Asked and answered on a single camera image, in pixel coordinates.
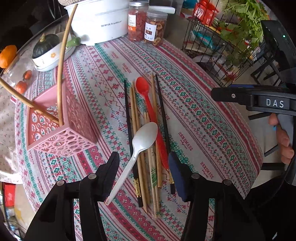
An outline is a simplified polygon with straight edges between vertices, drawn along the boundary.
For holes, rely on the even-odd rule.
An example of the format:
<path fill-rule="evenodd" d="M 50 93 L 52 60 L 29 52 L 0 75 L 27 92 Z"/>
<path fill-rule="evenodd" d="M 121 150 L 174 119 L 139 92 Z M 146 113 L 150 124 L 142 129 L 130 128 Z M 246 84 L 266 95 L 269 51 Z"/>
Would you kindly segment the person's right hand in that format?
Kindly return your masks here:
<path fill-rule="evenodd" d="M 287 132 L 281 128 L 276 114 L 272 113 L 270 115 L 268 123 L 272 126 L 276 126 L 276 139 L 280 149 L 280 158 L 284 164 L 288 165 L 295 153 L 290 145 L 290 138 Z"/>

